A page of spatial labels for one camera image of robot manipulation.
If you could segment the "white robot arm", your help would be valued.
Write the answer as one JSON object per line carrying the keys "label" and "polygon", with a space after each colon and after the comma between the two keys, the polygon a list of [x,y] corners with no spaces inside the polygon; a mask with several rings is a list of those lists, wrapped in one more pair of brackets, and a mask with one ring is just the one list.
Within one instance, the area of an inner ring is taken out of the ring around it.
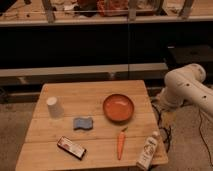
{"label": "white robot arm", "polygon": [[213,89],[203,84],[205,78],[205,69],[196,63],[169,71],[164,77],[165,87],[159,95],[160,104],[173,109],[188,100],[213,118]]}

